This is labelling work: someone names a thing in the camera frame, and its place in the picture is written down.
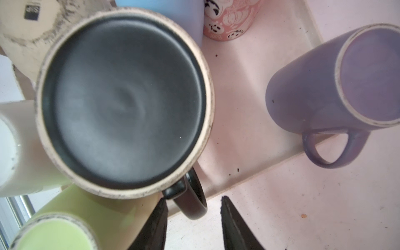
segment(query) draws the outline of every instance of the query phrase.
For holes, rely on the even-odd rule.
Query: blue cup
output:
[[[118,7],[149,9],[172,19],[201,46],[204,25],[203,0],[115,0]]]

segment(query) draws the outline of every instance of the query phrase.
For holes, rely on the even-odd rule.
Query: pink mug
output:
[[[204,0],[203,34],[217,41],[241,36],[252,24],[264,0]]]

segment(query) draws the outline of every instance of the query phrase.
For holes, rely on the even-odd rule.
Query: mug handle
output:
[[[340,168],[350,164],[361,152],[367,142],[369,131],[365,130],[348,130],[348,140],[342,154],[334,162],[328,162],[323,159],[315,147],[316,133],[303,132],[303,148],[308,158],[317,166],[322,168]]]
[[[173,199],[182,213],[191,220],[197,220],[207,212],[207,201],[194,168],[179,181],[162,191],[164,198]]]

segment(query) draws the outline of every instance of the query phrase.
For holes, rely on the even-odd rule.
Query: mug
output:
[[[323,168],[351,163],[372,130],[400,123],[400,28],[373,24],[332,39],[276,72],[266,90],[272,119],[302,134],[308,158]],[[315,148],[316,134],[347,133],[335,162]]]
[[[118,7],[149,9],[174,20],[199,46],[203,39],[203,0],[115,0]]]
[[[98,12],[54,43],[38,80],[40,139],[72,182],[115,199],[163,191],[189,218],[206,213],[192,166],[210,136],[214,89],[180,26],[140,8]]]
[[[159,199],[108,199],[71,185],[28,220],[10,249],[126,250]]]
[[[36,130],[34,101],[0,104],[0,197],[71,183],[50,161]]]
[[[217,41],[243,35],[253,23],[264,0],[204,0],[203,34]]]
[[[35,82],[44,56],[58,35],[80,19],[110,8],[107,0],[0,1],[0,46]]]

